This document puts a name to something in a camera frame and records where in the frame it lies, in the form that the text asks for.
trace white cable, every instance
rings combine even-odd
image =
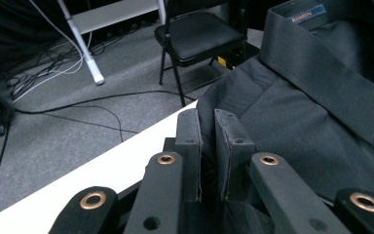
[[[70,66],[68,69],[65,69],[63,72],[59,72],[57,75],[52,76],[52,77],[50,77],[50,78],[48,78],[48,79],[46,79],[46,80],[43,80],[43,81],[41,81],[40,83],[38,83],[37,85],[31,87],[29,90],[27,90],[25,93],[23,93],[23,94],[22,94],[21,96],[19,96],[17,99],[15,99],[15,100],[13,101],[13,103],[17,102],[18,100],[20,100],[21,98],[23,98],[25,95],[27,95],[29,92],[33,91],[35,88],[37,88],[38,86],[44,84],[45,82],[50,81],[50,80],[56,78],[58,75],[64,74],[65,71],[70,70],[71,68],[73,68],[74,66],[76,66],[76,65],[77,65],[78,63],[80,63],[80,62],[81,62],[81,64],[80,64],[79,67],[81,67],[81,65],[82,65],[82,60],[83,60],[83,59],[81,58],[81,59],[78,60],[75,64],[73,64],[72,66]]]
[[[35,7],[35,9],[41,14],[41,16],[56,30],[56,31],[58,31],[63,37],[65,37],[66,38],[66,40],[68,40],[71,44],[72,44],[72,46],[74,46],[75,47],[75,49],[78,51],[78,53],[80,54],[80,59],[75,63],[75,64],[73,64],[71,67],[69,67],[69,68],[67,68],[67,69],[65,69],[65,70],[63,70],[63,71],[50,71],[50,73],[53,73],[53,72],[55,72],[55,73],[57,73],[57,75],[55,75],[55,76],[52,76],[52,77],[50,77],[50,78],[48,78],[48,79],[46,79],[46,80],[44,80],[44,81],[42,81],[42,82],[40,82],[40,83],[38,83],[37,85],[35,85],[35,86],[33,86],[32,88],[30,88],[29,90],[27,90],[25,93],[23,93],[21,96],[19,96],[17,99],[15,99],[14,101],[13,101],[13,103],[15,103],[15,102],[17,102],[18,100],[20,100],[21,98],[23,98],[26,94],[28,94],[29,92],[31,92],[32,90],[34,90],[35,88],[37,88],[38,86],[40,86],[40,85],[42,85],[42,84],[44,84],[45,82],[47,82],[47,81],[50,81],[50,80],[52,80],[52,79],[54,79],[54,78],[56,78],[58,75],[61,75],[61,74],[73,74],[73,73],[75,73],[75,72],[77,72],[80,68],[81,68],[81,66],[82,66],[82,64],[83,64],[83,62],[84,62],[84,56],[83,56],[83,54],[82,54],[82,52],[81,52],[81,50],[78,48],[78,46],[74,43],[74,41],[72,41],[67,35],[65,35],[65,33],[63,33],[57,26],[55,26],[52,22],[51,22],[51,20],[50,19],[48,19],[47,18],[47,16],[45,16],[45,14],[41,11],[41,9],[35,4],[35,2],[33,1],[33,0],[29,0],[29,2]],[[93,33],[91,32],[90,33],[90,40],[89,40],[89,42],[88,42],[88,47],[89,47],[89,45],[90,45],[90,43],[91,43],[91,40],[92,40],[92,37],[93,37]],[[75,71],[73,71],[73,72],[67,72],[68,70],[70,70],[70,69],[72,69],[74,66],[76,66],[77,64],[79,63],[79,66],[78,66],[78,68],[75,70]]]

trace gray carpet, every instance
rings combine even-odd
[[[154,39],[156,26],[142,26],[95,57],[105,77],[104,85],[96,86],[83,64],[78,72],[59,75],[34,89],[15,103],[16,108],[39,111],[132,92],[165,90],[176,93],[171,70],[165,72],[164,85],[158,84],[161,47]],[[251,44],[260,46],[260,32],[250,30],[248,36]],[[207,63],[179,69],[186,93],[229,72],[217,62],[213,66]],[[199,98],[206,88],[188,96]],[[53,116],[16,113],[0,169],[0,212],[134,136],[132,132],[139,133],[181,108],[178,96],[160,93],[113,97],[79,106],[48,113]],[[129,132],[121,135],[120,128]],[[0,152],[3,141],[0,137]]]

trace black folding chair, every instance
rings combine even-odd
[[[236,48],[245,47],[245,33],[205,11],[231,0],[164,0],[166,23],[156,28],[155,36],[163,47],[160,85],[163,85],[166,53],[169,54],[175,81],[185,106],[177,66],[187,67],[205,59],[214,59]]]

